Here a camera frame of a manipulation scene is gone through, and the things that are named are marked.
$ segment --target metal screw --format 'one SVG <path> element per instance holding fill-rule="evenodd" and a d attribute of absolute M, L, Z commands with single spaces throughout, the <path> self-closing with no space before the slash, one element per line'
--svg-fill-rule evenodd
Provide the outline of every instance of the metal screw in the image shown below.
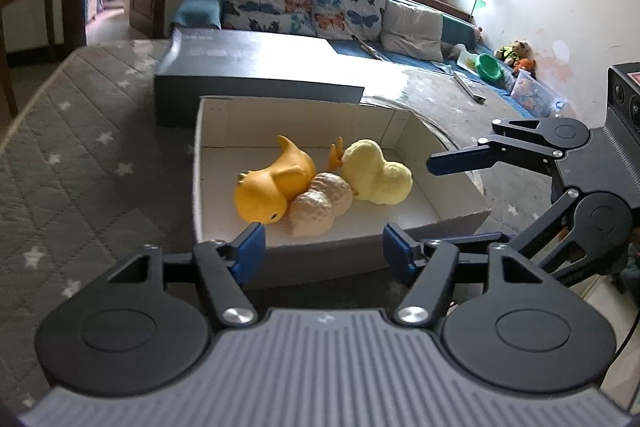
<path fill-rule="evenodd" d="M 245 325 L 255 318 L 255 313 L 246 308 L 229 308 L 222 313 L 222 318 L 230 324 Z"/>
<path fill-rule="evenodd" d="M 429 312 L 420 306 L 407 306 L 400 308 L 396 317 L 407 324 L 420 324 L 429 318 Z"/>

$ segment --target stuffed animal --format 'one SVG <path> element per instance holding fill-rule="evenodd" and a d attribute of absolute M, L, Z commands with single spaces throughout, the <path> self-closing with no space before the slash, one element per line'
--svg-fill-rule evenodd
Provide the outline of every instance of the stuffed animal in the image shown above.
<path fill-rule="evenodd" d="M 401 163 L 388 162 L 373 140 L 358 140 L 342 156 L 342 177 L 357 200 L 375 204 L 398 204 L 409 195 L 411 171 Z"/>
<path fill-rule="evenodd" d="M 511 73 L 513 76 L 518 76 L 520 70 L 525 70 L 529 73 L 533 78 L 536 77 L 536 61 L 531 60 L 530 58 L 521 58 L 513 63 L 513 72 Z"/>
<path fill-rule="evenodd" d="M 529 58 L 531 46 L 527 41 L 513 41 L 510 46 L 503 46 L 495 52 L 495 58 L 503 60 L 508 67 L 521 58 Z"/>
<path fill-rule="evenodd" d="M 249 223 L 281 220 L 289 201 L 302 194 L 316 175 L 316 165 L 307 153 L 284 136 L 278 136 L 278 144 L 282 153 L 273 164 L 238 176 L 234 202 L 239 216 Z"/>
<path fill-rule="evenodd" d="M 291 201 L 289 220 L 294 236 L 318 235 L 329 230 L 335 217 L 344 214 L 353 201 L 349 184 L 340 176 L 320 172 L 309 188 Z"/>

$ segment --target white patch on wall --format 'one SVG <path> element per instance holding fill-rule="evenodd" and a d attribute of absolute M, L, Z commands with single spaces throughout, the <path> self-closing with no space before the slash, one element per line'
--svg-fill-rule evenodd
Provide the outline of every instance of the white patch on wall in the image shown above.
<path fill-rule="evenodd" d="M 562 60 L 562 62 L 564 62 L 565 64 L 569 63 L 569 60 L 571 59 L 571 53 L 569 51 L 569 46 L 567 46 L 564 41 L 554 42 L 553 50 L 558 60 Z"/>

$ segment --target white pillow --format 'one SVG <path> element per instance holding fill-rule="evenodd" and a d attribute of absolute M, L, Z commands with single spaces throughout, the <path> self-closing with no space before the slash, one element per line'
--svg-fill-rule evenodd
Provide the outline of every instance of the white pillow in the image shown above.
<path fill-rule="evenodd" d="M 388 52 L 442 62 L 442 13 L 389 0 L 380 42 Z"/>

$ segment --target open box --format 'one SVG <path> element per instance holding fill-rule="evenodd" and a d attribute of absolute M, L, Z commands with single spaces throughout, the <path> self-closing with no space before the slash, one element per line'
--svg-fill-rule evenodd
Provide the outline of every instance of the open box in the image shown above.
<path fill-rule="evenodd" d="M 293 237 L 284 217 L 267 225 L 264 262 L 249 289 L 337 279 L 386 267 L 382 230 L 398 223 L 412 237 L 474 233 L 490 209 L 465 174 L 436 178 L 425 161 L 445 147 L 411 111 L 375 105 L 284 98 L 202 97 L 194 146 L 193 217 L 198 243 L 230 241 L 247 223 L 236 213 L 238 174 L 269 166 L 287 136 L 325 170 L 338 136 L 345 148 L 369 138 L 386 160 L 411 169 L 414 186 L 400 204 L 354 200 L 328 232 Z"/>

